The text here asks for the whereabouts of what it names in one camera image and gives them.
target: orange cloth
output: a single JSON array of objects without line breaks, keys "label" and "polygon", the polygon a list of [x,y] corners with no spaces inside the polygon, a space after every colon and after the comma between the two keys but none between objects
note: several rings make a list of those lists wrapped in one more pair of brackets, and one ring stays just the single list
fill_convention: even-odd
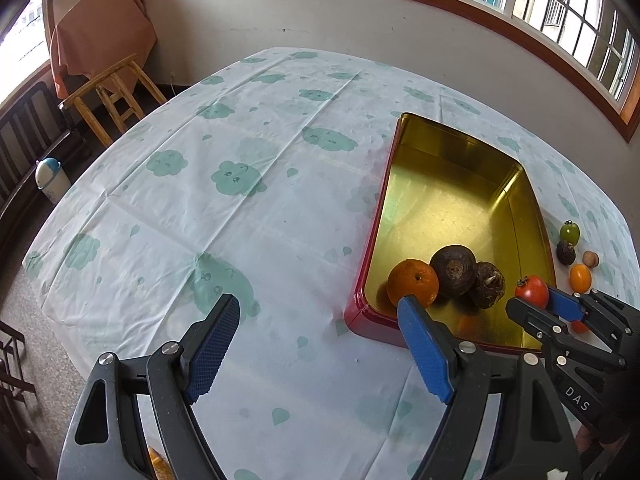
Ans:
[{"label": "orange cloth", "polygon": [[[141,0],[80,0],[63,16],[51,37],[51,69],[58,97],[69,96],[63,75],[91,79],[133,53],[143,66],[155,42],[156,32]],[[133,72],[124,68],[118,75],[133,90]],[[110,80],[105,82],[115,92],[110,85]]]}]

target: cherry tomato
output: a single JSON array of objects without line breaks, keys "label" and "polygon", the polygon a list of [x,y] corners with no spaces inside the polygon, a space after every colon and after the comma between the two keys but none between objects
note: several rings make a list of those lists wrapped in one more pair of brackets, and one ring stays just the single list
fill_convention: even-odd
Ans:
[{"label": "cherry tomato", "polygon": [[580,294],[586,292],[591,287],[591,271],[585,264],[575,264],[569,271],[569,283],[574,292]]},{"label": "cherry tomato", "polygon": [[580,239],[580,228],[578,224],[567,220],[560,228],[560,239],[569,242],[575,247]]},{"label": "cherry tomato", "polygon": [[581,321],[572,321],[570,323],[571,328],[574,329],[574,332],[577,334],[584,334],[585,332],[589,331],[589,327],[587,327],[583,322]]},{"label": "cherry tomato", "polygon": [[515,295],[538,308],[546,308],[549,302],[549,289],[538,276],[525,276],[518,281]]}]

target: metal screw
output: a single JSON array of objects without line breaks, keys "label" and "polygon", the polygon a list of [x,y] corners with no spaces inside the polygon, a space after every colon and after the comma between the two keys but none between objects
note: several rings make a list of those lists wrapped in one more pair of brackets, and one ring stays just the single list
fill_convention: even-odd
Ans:
[{"label": "metal screw", "polygon": [[526,364],[528,365],[535,366],[538,364],[538,358],[534,354],[531,354],[529,352],[524,354],[522,358],[524,359],[524,362],[526,362]]},{"label": "metal screw", "polygon": [[458,345],[458,348],[460,348],[460,351],[464,352],[465,354],[472,354],[476,351],[476,345],[474,345],[471,341],[462,341]]},{"label": "metal screw", "polygon": [[162,345],[162,353],[164,355],[175,354],[178,351],[178,343],[175,341],[169,341]]},{"label": "metal screw", "polygon": [[102,354],[100,357],[98,357],[98,362],[102,366],[110,365],[111,363],[113,363],[113,354],[111,352]]}]

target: window frame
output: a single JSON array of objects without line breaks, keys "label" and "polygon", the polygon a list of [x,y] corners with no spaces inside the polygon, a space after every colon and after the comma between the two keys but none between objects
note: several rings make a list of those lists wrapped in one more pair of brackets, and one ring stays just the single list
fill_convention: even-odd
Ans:
[{"label": "window frame", "polygon": [[505,0],[505,13],[480,0],[413,0],[436,7],[478,23],[513,41],[538,57],[556,72],[568,79],[609,120],[626,142],[629,142],[640,125],[640,64],[636,64],[633,77],[627,78],[629,88],[624,102],[616,102],[588,70],[555,41],[518,18],[512,18],[515,0]]}]

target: person's hand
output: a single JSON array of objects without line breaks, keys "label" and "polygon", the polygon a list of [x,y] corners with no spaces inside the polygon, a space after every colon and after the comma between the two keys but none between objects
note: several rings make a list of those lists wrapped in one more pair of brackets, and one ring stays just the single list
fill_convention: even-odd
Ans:
[{"label": "person's hand", "polygon": [[[623,446],[627,437],[628,434],[620,437],[612,444],[603,444],[601,442],[599,442],[599,444],[602,449],[606,449],[607,451],[615,453]],[[575,445],[578,448],[578,453],[582,454],[587,451],[591,447],[594,439],[595,437],[590,433],[590,431],[587,430],[587,428],[585,428],[584,426],[581,426],[580,430],[578,430],[578,433],[575,436]]]}]

